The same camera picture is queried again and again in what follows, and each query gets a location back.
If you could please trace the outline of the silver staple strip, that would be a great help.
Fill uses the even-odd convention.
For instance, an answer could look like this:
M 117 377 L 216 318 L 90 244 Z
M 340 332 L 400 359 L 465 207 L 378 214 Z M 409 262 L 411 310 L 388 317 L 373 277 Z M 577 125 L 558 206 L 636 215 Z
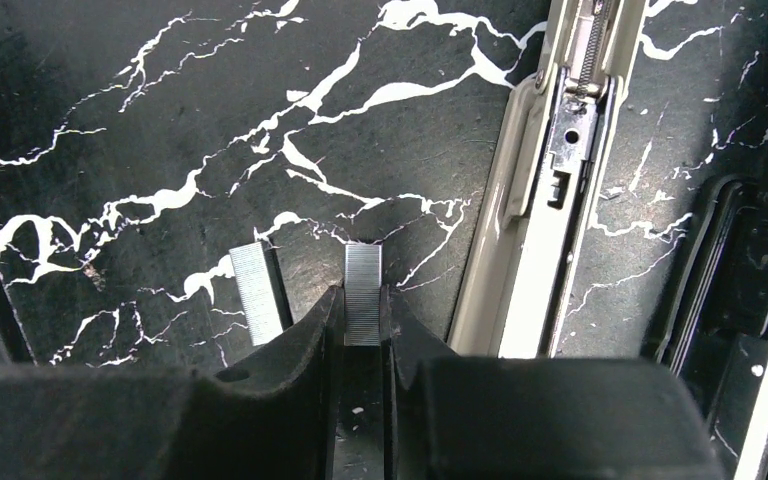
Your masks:
M 346 245 L 343 287 L 347 346 L 376 346 L 380 342 L 381 259 L 380 245 Z
M 256 241 L 229 256 L 252 345 L 266 345 L 294 324 L 277 254 Z

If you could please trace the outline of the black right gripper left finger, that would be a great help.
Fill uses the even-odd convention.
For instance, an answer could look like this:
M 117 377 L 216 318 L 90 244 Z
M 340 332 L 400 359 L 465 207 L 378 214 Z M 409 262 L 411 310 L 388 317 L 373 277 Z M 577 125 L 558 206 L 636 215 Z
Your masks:
M 0 479 L 327 479 L 344 292 L 214 374 L 0 365 Z

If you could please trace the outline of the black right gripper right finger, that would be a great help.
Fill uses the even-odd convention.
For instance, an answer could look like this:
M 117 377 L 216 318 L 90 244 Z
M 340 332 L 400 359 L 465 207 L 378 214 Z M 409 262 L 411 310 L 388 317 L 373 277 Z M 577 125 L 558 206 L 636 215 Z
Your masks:
M 620 358 L 456 354 L 380 291 L 388 479 L 721 479 L 689 390 Z

